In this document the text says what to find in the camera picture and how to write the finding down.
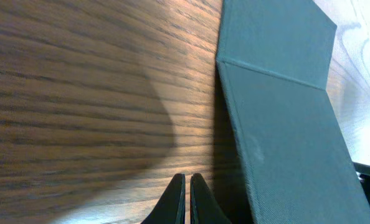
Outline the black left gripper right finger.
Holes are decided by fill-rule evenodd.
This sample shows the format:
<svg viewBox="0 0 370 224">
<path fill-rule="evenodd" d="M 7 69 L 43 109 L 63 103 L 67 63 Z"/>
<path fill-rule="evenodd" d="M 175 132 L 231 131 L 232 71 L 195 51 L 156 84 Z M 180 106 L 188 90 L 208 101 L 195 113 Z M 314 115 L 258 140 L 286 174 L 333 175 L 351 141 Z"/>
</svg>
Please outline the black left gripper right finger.
<svg viewBox="0 0 370 224">
<path fill-rule="evenodd" d="M 231 224 L 200 173 L 191 177 L 190 193 L 191 224 Z"/>
</svg>

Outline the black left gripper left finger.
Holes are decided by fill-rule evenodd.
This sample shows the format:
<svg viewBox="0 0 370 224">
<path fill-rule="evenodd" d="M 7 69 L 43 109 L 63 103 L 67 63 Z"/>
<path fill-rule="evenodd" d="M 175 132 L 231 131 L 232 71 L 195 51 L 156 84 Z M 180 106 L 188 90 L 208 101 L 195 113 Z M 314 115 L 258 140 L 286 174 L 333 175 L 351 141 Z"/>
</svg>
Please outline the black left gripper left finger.
<svg viewBox="0 0 370 224">
<path fill-rule="evenodd" d="M 141 224 L 184 224 L 185 184 L 185 175 L 175 174 L 151 213 Z"/>
</svg>

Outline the black gift box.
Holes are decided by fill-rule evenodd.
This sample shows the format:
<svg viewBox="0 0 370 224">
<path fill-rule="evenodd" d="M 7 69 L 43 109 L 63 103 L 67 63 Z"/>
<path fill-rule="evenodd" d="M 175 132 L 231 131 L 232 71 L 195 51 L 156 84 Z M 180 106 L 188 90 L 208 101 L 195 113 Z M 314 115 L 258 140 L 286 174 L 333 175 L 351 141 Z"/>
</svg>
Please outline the black gift box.
<svg viewBox="0 0 370 224">
<path fill-rule="evenodd" d="M 326 92 L 335 33 L 313 1 L 223 3 L 216 62 L 255 223 L 370 223 Z"/>
</svg>

